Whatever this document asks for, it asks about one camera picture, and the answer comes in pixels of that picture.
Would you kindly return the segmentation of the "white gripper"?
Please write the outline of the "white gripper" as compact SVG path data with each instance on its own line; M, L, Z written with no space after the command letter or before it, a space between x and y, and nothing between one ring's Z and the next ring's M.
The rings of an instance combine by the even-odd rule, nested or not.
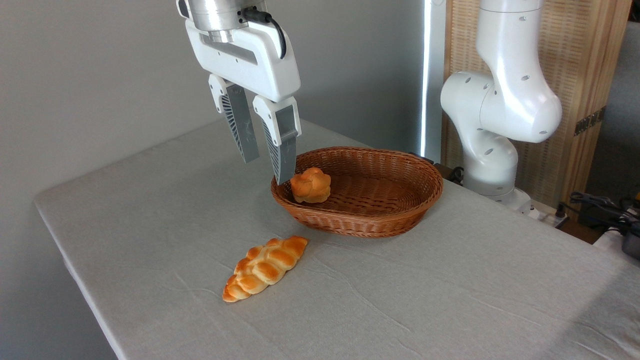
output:
M225 116L243 161L259 157L247 89L258 94L253 107L262 119L276 184L288 182L295 175L297 137L302 134L293 97L301 82L290 41L281 59L278 30L271 23L249 22L234 29L229 43L211 41L191 20L185 28L199 65L212 73L208 84L215 108Z

